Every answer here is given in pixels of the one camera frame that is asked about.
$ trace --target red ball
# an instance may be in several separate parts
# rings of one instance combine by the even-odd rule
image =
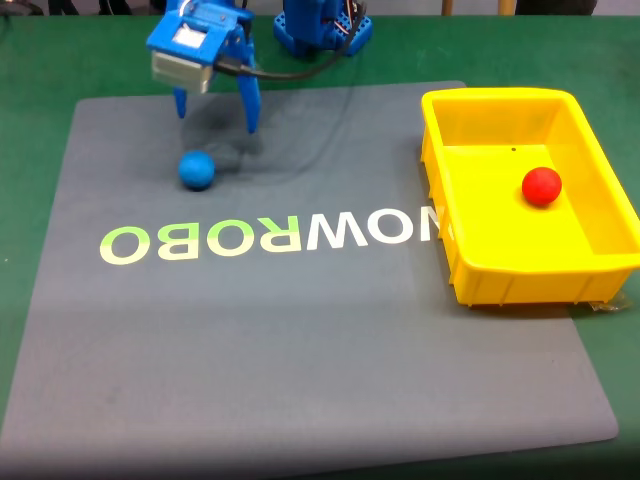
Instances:
[[[562,180],[555,170],[547,167],[534,168],[522,181],[522,193],[532,205],[545,207],[553,202],[562,190]]]

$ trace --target wire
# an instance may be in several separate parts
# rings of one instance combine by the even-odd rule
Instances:
[[[367,13],[367,4],[362,2],[360,7],[358,8],[358,16],[356,17],[356,21],[353,27],[351,28],[349,35],[347,35],[347,38],[345,38],[340,48],[336,50],[334,54],[327,61],[321,63],[316,67],[310,68],[309,70],[306,70],[304,72],[300,72],[300,73],[265,72],[263,70],[255,70],[251,67],[248,67],[247,65],[242,65],[239,60],[234,61],[234,59],[229,59],[229,58],[218,60],[213,65],[213,68],[218,72],[226,73],[227,75],[233,75],[233,76],[243,75],[248,77],[256,77],[260,80],[281,80],[281,81],[289,81],[289,82],[296,81],[296,80],[306,80],[307,78],[311,78],[317,75],[318,73],[326,70],[327,68],[332,66],[334,63],[336,63],[338,60],[340,60],[340,57],[342,57],[342,55],[344,55],[344,53],[351,46],[351,42],[353,42],[353,39],[355,38],[356,33],[358,32],[358,29],[360,28],[360,25],[362,24],[362,21],[364,20],[366,13]]]
[[[353,28],[353,5],[351,0],[344,1],[344,8],[347,11],[347,17],[349,17],[349,28]]]
[[[1,13],[3,21],[2,21],[2,30],[0,30],[0,43],[4,42],[5,37],[9,33],[11,29],[11,16],[7,12]]]
[[[345,35],[349,35],[349,30],[347,30],[345,27],[342,26],[342,23],[340,23],[339,20],[335,20],[333,22],[334,26],[340,30],[342,33],[344,33]]]
[[[4,18],[14,15],[41,17],[44,16],[44,12],[42,8],[34,5],[29,0],[0,0],[0,15]]]

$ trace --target blue ball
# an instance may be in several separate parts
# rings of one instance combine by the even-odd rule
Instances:
[[[204,152],[187,152],[180,161],[180,179],[191,190],[208,188],[213,182],[215,170],[213,160]]]

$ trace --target yellow plastic tray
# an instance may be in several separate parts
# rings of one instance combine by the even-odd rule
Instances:
[[[608,302],[640,266],[640,221],[576,99],[537,88],[422,98],[422,161],[461,304]],[[522,179],[553,168],[547,208]]]

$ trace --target black cable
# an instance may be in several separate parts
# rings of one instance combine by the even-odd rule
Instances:
[[[7,12],[2,12],[2,30],[0,30],[0,43],[4,42],[5,37],[11,29],[11,17]]]
[[[213,65],[213,68],[218,72],[226,73],[227,75],[233,75],[233,76],[245,75],[249,77],[256,77],[256,78],[259,78],[260,80],[283,80],[288,82],[296,81],[296,80],[306,80],[307,78],[311,78],[317,75],[318,73],[322,72],[323,70],[326,70],[327,68],[332,66],[334,63],[336,63],[340,59],[340,57],[342,57],[342,55],[344,55],[344,53],[351,46],[351,42],[353,42],[353,39],[355,38],[356,33],[358,32],[358,29],[360,28],[360,25],[362,24],[362,21],[364,20],[366,13],[367,13],[367,4],[362,2],[360,8],[358,8],[358,16],[356,17],[356,21],[353,24],[353,27],[351,27],[351,31],[349,32],[349,35],[347,35],[347,38],[344,40],[344,43],[342,44],[342,46],[338,50],[336,50],[335,53],[331,56],[331,58],[329,58],[327,61],[325,61],[324,63],[321,63],[317,67],[310,68],[309,70],[306,70],[304,72],[300,72],[300,73],[265,72],[263,70],[255,70],[251,67],[248,67],[247,65],[242,65],[239,60],[235,60],[232,58],[225,58],[222,60],[218,60]]]
[[[62,0],[60,3],[62,3],[62,13],[65,15],[80,15],[71,0]]]
[[[247,3],[248,2],[249,2],[249,0],[242,0],[242,8],[244,10],[247,9]],[[242,27],[242,30],[244,30],[244,39],[248,43],[249,42],[249,37],[251,36],[251,20],[249,20],[247,22],[238,21],[238,23],[240,23],[240,26]]]
[[[0,0],[0,15],[7,20],[5,24],[5,27],[7,27],[9,25],[8,18],[11,16],[25,15],[29,17],[42,17],[44,16],[44,12],[42,8],[29,2],[29,0]]]

